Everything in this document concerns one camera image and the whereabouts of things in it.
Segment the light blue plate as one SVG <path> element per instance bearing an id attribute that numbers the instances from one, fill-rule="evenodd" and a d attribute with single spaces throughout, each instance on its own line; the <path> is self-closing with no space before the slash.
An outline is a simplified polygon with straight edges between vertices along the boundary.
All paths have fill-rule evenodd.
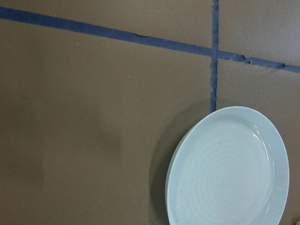
<path id="1" fill-rule="evenodd" d="M 166 176 L 172 225 L 277 225 L 289 190 L 282 137 L 262 113 L 217 110 L 176 147 Z"/>

